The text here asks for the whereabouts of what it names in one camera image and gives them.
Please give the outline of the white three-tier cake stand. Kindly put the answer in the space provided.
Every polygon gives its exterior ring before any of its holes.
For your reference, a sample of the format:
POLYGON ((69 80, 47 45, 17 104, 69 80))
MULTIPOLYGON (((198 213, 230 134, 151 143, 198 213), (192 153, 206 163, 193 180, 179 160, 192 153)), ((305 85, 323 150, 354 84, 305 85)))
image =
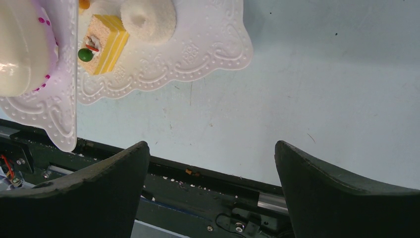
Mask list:
POLYGON ((134 90, 153 91, 176 80, 191 82, 217 69, 249 65, 253 46, 243 22, 241 0, 176 0, 176 27, 164 44, 129 40, 113 71, 88 74, 77 50, 93 14, 118 15, 121 1, 92 1, 80 10, 75 0, 42 0, 58 40, 56 71, 39 91, 2 97, 1 110, 24 125, 44 129, 62 151, 76 146, 76 104, 119 99, 134 90))

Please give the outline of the small white round pastry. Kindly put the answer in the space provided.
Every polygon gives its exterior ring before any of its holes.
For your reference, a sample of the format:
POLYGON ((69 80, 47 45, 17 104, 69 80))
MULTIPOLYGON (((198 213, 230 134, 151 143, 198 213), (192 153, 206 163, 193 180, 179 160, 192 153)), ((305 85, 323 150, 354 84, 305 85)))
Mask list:
POLYGON ((126 0, 120 7, 120 15, 130 36, 152 45, 166 43, 177 24, 171 0, 126 0))

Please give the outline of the white frosted donut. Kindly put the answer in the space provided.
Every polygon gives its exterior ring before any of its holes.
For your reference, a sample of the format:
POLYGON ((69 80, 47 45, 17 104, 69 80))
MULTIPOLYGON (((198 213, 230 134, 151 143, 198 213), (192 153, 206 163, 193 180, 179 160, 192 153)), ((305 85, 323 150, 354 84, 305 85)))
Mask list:
POLYGON ((45 87, 58 62, 52 21, 38 0, 0 2, 0 95, 45 87))

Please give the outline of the yellow cake with berries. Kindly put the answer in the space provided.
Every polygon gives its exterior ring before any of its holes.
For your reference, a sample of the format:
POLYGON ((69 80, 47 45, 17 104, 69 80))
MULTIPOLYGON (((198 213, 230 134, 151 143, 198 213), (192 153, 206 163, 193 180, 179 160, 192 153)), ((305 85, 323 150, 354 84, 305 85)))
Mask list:
POLYGON ((129 33, 116 15, 92 15, 77 53, 79 64, 90 75, 111 72, 128 38, 129 33))

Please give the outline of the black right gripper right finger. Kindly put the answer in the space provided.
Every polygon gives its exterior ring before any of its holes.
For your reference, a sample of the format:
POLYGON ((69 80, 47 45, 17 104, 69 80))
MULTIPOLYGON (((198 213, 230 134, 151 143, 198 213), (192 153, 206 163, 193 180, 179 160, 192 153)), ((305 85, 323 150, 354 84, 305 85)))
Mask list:
POLYGON ((419 237, 419 190, 360 176, 285 141, 274 158, 295 237, 419 237))

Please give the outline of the yellow swirl roll cake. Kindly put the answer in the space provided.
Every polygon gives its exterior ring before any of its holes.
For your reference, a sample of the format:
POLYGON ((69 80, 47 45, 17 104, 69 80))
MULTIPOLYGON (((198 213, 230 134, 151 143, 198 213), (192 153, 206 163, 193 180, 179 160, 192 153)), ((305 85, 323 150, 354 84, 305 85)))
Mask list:
POLYGON ((90 0, 79 0, 79 9, 81 10, 89 9, 90 5, 90 0))

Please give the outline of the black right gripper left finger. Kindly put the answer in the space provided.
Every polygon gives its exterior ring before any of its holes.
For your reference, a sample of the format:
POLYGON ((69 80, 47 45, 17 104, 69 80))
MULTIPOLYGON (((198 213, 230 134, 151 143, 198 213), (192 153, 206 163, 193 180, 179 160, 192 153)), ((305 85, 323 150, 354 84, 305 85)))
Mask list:
POLYGON ((146 142, 30 189, 0 194, 3 238, 128 238, 150 162, 146 142))

